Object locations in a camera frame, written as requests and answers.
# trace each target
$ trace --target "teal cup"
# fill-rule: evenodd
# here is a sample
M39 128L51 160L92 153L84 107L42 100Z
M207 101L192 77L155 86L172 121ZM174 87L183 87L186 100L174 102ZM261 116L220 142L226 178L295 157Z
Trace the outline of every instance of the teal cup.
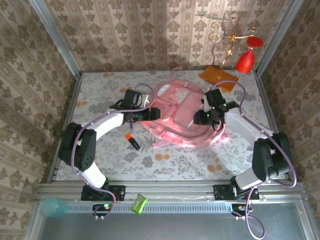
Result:
M56 218L68 211L68 205L57 197L49 197L40 207L40 213L47 218Z

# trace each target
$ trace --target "patterned wallpaper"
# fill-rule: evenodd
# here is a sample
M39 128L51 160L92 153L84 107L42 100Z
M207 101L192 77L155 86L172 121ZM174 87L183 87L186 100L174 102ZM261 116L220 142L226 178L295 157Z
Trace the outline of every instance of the patterned wallpaper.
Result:
M44 0L83 72L167 70L220 65L223 42L211 23L242 17L241 34L257 27L271 38L289 0ZM258 60L264 48L255 50ZM238 48L226 67L235 67Z
M20 240L75 79L27 0L0 0L0 239Z
M320 226L319 0L304 0L262 79Z

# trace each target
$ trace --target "floral tablecloth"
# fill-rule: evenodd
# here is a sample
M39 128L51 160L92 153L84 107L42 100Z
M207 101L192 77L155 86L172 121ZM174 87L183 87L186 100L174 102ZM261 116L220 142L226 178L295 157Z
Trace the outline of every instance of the floral tablecloth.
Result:
M206 92L210 84L201 80L202 70L177 71L177 79L198 84ZM267 116L253 73L240 74L229 71L239 77L239 82L247 91L243 104L245 113L256 123L269 128ZM155 88L170 79L170 71L84 73L82 85L77 98L72 121L85 123L93 120L116 101L122 99L128 88L139 83ZM223 92L227 101L240 102L243 92L236 86L231 93ZM202 148L183 148L166 145L153 148L152 143L158 141L139 123L134 124L132 136L140 145L135 150L126 139L129 133L128 123L117 127L102 136L96 144L95 162L103 174L110 180L218 180L230 179L251 166L252 148L237 132L226 126L229 138L220 139L216 143ZM56 180L77 180L70 166L63 161L59 165Z

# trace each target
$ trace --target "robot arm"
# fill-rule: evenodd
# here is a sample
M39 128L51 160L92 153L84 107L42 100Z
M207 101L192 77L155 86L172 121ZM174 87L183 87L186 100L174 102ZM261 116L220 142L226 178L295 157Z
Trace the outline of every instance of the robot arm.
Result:
M199 125L212 125L220 121L227 124L232 130L240 133L252 146L252 167L234 176L230 181L232 194L239 193L264 181L271 180L279 175L288 174L292 180L291 169L267 135L281 146L292 162L289 141L284 133L274 133L266 128L256 129L240 112L240 106L234 101L226 102L219 89L207 92L203 98L204 110L196 112L193 122Z
M95 164L97 140L110 130L127 122L152 121L160 118L160 110L156 107L144 109L138 107L138 102L146 103L148 96L128 89L124 98L107 110L108 113L122 110L113 114L106 114L101 119L88 126L77 141L74 156L74 166L82 172L82 176L90 185L101 189L107 186L108 179L100 172ZM76 136L87 123L71 122L62 133L62 142L58 157L71 166L71 156Z

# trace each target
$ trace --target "orange plate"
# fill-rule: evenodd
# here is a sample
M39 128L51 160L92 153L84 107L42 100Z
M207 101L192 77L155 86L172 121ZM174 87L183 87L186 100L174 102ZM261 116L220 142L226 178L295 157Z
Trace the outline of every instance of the orange plate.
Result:
M221 78L218 79L219 74L220 74L219 68L216 68L214 66L209 65L206 67L204 72L200 75L200 78L202 80L207 81L208 83L211 83L211 84L216 84L216 83L221 82L223 80L233 80L233 81L237 81L237 82L239 80L238 77L232 76L231 74L226 73L225 71L222 71ZM225 83L220 84L219 88L222 88L230 93L232 91L232 89L235 87L235 85L236 84L232 83L232 82L225 82Z

